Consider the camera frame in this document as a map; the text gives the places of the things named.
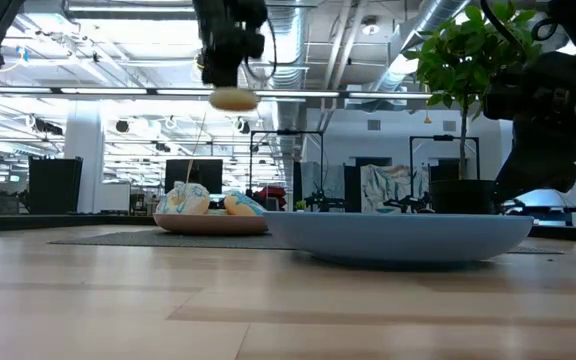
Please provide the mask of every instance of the wooden plate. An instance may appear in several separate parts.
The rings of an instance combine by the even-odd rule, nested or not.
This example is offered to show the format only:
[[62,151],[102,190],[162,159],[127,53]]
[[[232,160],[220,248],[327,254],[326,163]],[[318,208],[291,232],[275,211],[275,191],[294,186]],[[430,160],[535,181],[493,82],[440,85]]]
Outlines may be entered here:
[[266,232],[263,216],[154,214],[160,228],[176,234],[259,235]]

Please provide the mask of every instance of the donut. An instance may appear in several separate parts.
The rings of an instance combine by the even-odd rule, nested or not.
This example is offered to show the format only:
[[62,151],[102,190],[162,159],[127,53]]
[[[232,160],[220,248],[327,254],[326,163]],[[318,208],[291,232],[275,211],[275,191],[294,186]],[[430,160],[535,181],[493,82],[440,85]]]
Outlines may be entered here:
[[266,211],[253,199],[237,192],[224,198],[224,206],[228,214],[236,216],[259,216]]
[[218,88],[210,94],[208,102],[219,110],[250,111],[257,108],[257,95],[238,88]]
[[210,193],[194,183],[175,182],[175,188],[164,195],[157,205],[158,214],[202,215],[210,206]]

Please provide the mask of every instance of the desk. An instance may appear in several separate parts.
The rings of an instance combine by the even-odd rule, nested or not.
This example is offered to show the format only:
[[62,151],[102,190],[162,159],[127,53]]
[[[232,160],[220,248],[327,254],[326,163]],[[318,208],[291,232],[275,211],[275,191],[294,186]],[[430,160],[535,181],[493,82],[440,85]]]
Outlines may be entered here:
[[393,273],[292,251],[46,245],[146,229],[0,232],[0,359],[576,360],[566,256]]

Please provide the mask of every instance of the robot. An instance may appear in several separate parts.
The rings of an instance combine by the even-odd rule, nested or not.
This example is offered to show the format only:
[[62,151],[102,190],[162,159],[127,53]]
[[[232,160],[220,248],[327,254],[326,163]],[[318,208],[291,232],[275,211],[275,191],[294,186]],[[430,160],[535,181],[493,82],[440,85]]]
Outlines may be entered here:
[[[23,0],[0,0],[0,44]],[[521,49],[486,0],[482,10],[497,30]],[[236,87],[242,61],[260,58],[268,20],[263,0],[193,0],[203,50],[202,80],[216,88]],[[539,28],[563,26],[576,45],[576,0],[550,0],[549,18]],[[495,201],[554,188],[568,191],[576,181],[576,56],[546,53],[527,67],[494,74],[484,96],[484,114],[513,121],[514,147],[496,181]]]

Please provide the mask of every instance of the plant pot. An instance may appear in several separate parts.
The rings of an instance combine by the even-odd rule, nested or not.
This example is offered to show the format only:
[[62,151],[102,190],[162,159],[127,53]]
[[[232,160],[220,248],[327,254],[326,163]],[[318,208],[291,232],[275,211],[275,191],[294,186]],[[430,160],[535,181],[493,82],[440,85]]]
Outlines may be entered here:
[[442,180],[430,183],[433,210],[439,214],[497,214],[494,181]]

